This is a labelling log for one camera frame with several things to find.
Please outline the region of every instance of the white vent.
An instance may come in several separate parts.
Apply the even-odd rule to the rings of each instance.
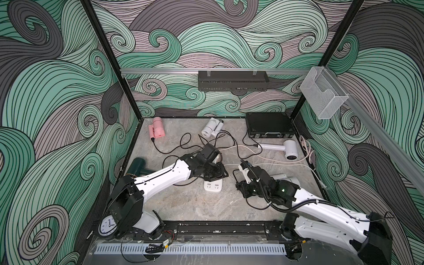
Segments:
[[[123,254],[146,254],[148,244],[122,244]],[[94,254],[119,254],[120,243],[101,243],[97,245]],[[249,255],[286,255],[283,244],[225,244],[225,243],[174,243],[165,249],[162,254],[249,254]]]

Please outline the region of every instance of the black box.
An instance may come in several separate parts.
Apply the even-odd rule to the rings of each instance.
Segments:
[[[293,125],[281,112],[246,113],[247,132],[250,138],[292,138]]]

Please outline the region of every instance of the red wire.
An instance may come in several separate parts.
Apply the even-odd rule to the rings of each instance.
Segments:
[[[172,240],[174,240],[174,234],[172,233],[171,234],[171,232],[169,232],[170,230],[165,230],[165,232],[168,232],[171,236],[172,236]]]

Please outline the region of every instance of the black frame pole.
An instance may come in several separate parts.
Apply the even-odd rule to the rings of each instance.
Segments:
[[[358,13],[359,9],[361,8],[363,2],[364,0],[352,1],[352,4],[350,5],[343,20],[340,22],[337,32],[334,35],[333,39],[330,41],[330,44],[328,45],[328,48],[324,52],[324,55],[322,56],[320,62],[318,63],[318,66],[326,66],[328,64],[334,52],[336,51],[337,47],[339,46],[340,42],[343,40],[344,36],[349,30],[349,27],[352,24],[352,21],[355,18],[356,14]],[[303,103],[305,103],[305,101],[306,101],[306,98],[302,94],[302,96],[300,96],[300,99],[298,100],[296,106],[294,107],[290,115],[291,120],[294,120],[296,118],[297,114],[300,112],[300,109],[302,108]]]
[[[90,0],[80,0],[81,4],[88,16],[88,19],[91,22],[91,25],[93,26],[94,32],[96,33],[100,44],[102,45],[106,57],[109,60],[113,71],[115,72],[116,76],[118,77],[118,82],[121,85],[121,88],[123,89],[125,95],[127,96],[127,99],[131,105],[131,108],[133,109],[135,116],[137,117],[138,121],[142,120],[142,115],[140,113],[140,110],[137,107],[137,103],[135,102],[135,99],[131,93],[131,89],[126,82],[126,80],[121,75],[121,68],[119,66],[118,60],[116,59],[115,55],[113,54],[112,48],[110,47],[109,42],[107,41],[106,34],[103,31],[103,28],[100,24],[99,18],[96,15],[96,12],[94,11],[93,5],[91,4]]]

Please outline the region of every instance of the white cable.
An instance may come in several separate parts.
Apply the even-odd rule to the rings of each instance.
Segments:
[[[297,161],[293,161],[293,162],[287,162],[287,161],[279,161],[279,160],[275,160],[275,159],[271,159],[271,158],[262,157],[260,155],[257,155],[257,156],[262,158],[262,159],[271,160],[271,161],[279,162],[279,163],[287,163],[287,164],[290,164],[290,165],[295,165],[295,163],[299,163],[300,161],[303,161],[306,158],[309,158],[308,161],[309,161],[309,163],[311,163],[311,155],[314,152],[314,150],[311,150],[311,144],[309,143],[309,141],[305,140],[305,138],[302,135],[299,137],[299,140],[301,141],[303,149],[306,151],[306,156],[304,158],[302,158],[301,160],[297,160]],[[252,149],[250,149],[249,147],[247,147],[245,145],[233,145],[233,146],[228,147],[228,148],[220,149],[219,151],[228,150],[228,149],[231,149],[231,148],[234,148],[234,147],[237,147],[237,146],[243,146],[243,147],[249,149],[252,153],[255,153],[255,151],[253,151]]]
[[[224,167],[226,166],[238,166],[240,164],[225,164]],[[308,165],[304,165],[304,164],[291,164],[291,165],[285,165],[285,164],[276,164],[276,163],[259,163],[259,164],[254,164],[253,166],[259,166],[259,165],[280,165],[280,166],[304,166],[309,168],[312,173],[315,175],[315,177],[319,180],[318,175],[315,173],[315,171],[312,170],[312,168]]]

